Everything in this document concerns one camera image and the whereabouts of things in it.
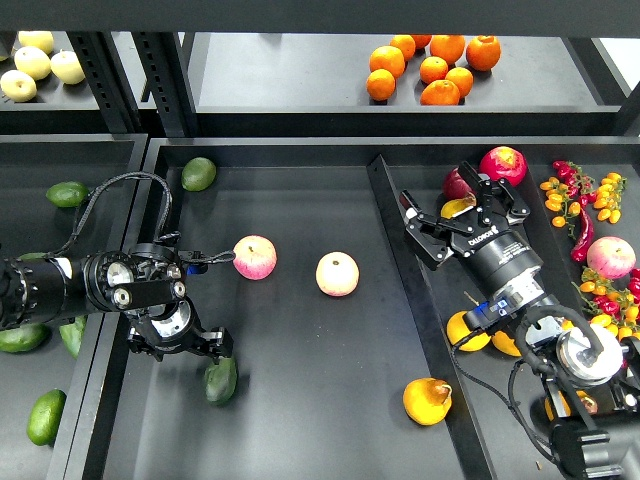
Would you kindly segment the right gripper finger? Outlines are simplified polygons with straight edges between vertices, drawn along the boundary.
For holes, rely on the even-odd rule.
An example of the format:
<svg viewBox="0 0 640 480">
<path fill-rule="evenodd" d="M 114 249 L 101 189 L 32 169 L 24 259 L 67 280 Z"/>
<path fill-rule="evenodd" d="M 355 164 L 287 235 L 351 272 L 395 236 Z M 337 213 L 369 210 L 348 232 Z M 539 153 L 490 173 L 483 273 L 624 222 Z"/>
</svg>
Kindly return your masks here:
<svg viewBox="0 0 640 480">
<path fill-rule="evenodd" d="M 432 271 L 457 252 L 453 247 L 454 235 L 469 237 L 473 233 L 471 225 L 425 213 L 407 190 L 401 191 L 399 202 L 405 210 L 405 240 Z"/>
<path fill-rule="evenodd" d="M 458 166 L 458 173 L 475 193 L 479 226 L 502 223 L 513 226 L 522 224 L 529 216 L 529 207 L 506 178 L 492 180 L 468 162 Z"/>
</svg>

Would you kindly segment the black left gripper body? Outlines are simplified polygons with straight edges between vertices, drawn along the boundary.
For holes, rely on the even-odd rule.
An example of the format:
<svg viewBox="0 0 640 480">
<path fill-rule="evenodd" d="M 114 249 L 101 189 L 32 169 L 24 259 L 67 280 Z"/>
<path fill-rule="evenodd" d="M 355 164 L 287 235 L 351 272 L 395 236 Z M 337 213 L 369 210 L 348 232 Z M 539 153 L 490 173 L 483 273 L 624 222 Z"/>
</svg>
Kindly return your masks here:
<svg viewBox="0 0 640 480">
<path fill-rule="evenodd" d="M 134 327 L 163 355 L 192 352 L 198 330 L 202 330 L 193 302 L 189 298 L 174 304 L 139 309 L 130 314 Z"/>
</svg>

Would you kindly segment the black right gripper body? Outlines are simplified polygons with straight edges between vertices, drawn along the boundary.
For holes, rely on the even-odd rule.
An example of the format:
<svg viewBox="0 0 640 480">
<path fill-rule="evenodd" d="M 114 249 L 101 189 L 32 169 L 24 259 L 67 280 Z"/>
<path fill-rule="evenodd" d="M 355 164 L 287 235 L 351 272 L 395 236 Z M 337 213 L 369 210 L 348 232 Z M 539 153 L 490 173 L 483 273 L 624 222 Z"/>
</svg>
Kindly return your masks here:
<svg viewBox="0 0 640 480">
<path fill-rule="evenodd" d="M 470 236 L 453 233 L 450 248 L 463 270 L 487 298 L 518 276 L 533 277 L 543 262 L 519 232 L 493 225 Z"/>
</svg>

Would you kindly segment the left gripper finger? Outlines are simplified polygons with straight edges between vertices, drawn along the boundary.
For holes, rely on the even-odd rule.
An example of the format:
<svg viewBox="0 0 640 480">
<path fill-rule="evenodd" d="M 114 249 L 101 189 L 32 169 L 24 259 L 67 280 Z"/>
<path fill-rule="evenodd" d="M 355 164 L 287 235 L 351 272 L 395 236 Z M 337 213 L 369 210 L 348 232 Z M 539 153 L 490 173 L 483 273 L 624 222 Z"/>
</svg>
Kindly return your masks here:
<svg viewBox="0 0 640 480">
<path fill-rule="evenodd" d="M 134 327 L 129 328 L 127 333 L 127 345 L 134 354 L 146 354 L 156 361 L 163 360 L 163 353 L 158 351 L 153 345 L 140 335 Z"/>
<path fill-rule="evenodd" d="M 192 352 L 207 357 L 214 363 L 233 356 L 234 340 L 224 327 L 210 331 L 198 330 L 192 344 Z"/>
</svg>

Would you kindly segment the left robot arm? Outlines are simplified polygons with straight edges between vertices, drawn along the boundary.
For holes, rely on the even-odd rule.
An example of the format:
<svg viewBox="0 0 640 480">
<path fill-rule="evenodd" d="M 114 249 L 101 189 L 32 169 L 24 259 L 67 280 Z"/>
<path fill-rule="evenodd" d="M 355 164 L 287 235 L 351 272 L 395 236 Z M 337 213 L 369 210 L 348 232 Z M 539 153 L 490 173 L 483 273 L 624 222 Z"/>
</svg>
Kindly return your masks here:
<svg viewBox="0 0 640 480">
<path fill-rule="evenodd" d="M 1 328 L 14 330 L 27 324 L 72 321 L 96 312 L 124 315 L 131 331 L 132 352 L 156 360 L 181 352 L 214 361 L 229 358 L 233 339 L 223 327 L 202 327 L 187 295 L 189 274 L 201 274 L 212 264 L 234 260 L 227 250 L 213 256 L 181 251 L 177 232 L 166 232 L 172 194 L 165 179 L 148 172 L 127 172 L 124 179 L 156 181 L 164 204 L 152 241 L 129 251 L 106 251 L 83 258 L 67 257 L 97 200 L 116 183 L 110 178 L 91 191 L 78 207 L 69 240 L 41 258 L 5 258 L 1 262 Z"/>
</svg>

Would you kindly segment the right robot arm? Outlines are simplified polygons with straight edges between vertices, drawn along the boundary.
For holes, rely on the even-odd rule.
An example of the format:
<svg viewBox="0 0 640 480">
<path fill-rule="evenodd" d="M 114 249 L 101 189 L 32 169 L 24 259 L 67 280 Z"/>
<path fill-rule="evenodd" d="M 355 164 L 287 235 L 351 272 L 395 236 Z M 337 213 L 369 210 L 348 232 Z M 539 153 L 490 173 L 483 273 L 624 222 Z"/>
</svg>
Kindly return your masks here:
<svg viewBox="0 0 640 480">
<path fill-rule="evenodd" d="M 453 348 L 511 330 L 551 411 L 547 441 L 525 430 L 534 446 L 567 479 L 638 478 L 638 340 L 617 340 L 538 283 L 542 260 L 514 228 L 530 210 L 507 179 L 468 163 L 458 172 L 475 202 L 451 218 L 425 213 L 408 191 L 399 195 L 405 239 L 420 260 L 435 270 L 457 258 L 485 298 L 464 314 L 469 331 Z"/>
</svg>

